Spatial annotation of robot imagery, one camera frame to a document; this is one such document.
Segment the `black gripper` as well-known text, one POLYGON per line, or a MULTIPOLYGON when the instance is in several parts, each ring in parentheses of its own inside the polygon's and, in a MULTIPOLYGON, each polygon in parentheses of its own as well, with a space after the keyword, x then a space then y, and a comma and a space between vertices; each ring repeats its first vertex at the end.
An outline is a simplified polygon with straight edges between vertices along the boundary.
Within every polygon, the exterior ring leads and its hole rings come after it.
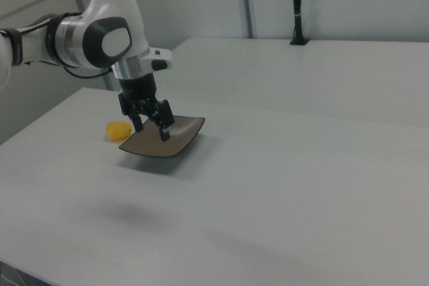
POLYGON ((122 89, 118 95, 121 112, 124 116, 129 117, 135 132, 143 130, 143 123, 134 102, 145 101, 149 105, 153 105, 148 114, 149 120, 156 124, 161 140, 167 141, 170 138, 168 127, 173 125, 175 120, 170 103, 167 100, 157 101, 156 99, 157 87, 154 75, 148 73, 135 79, 120 79, 119 84, 122 89))

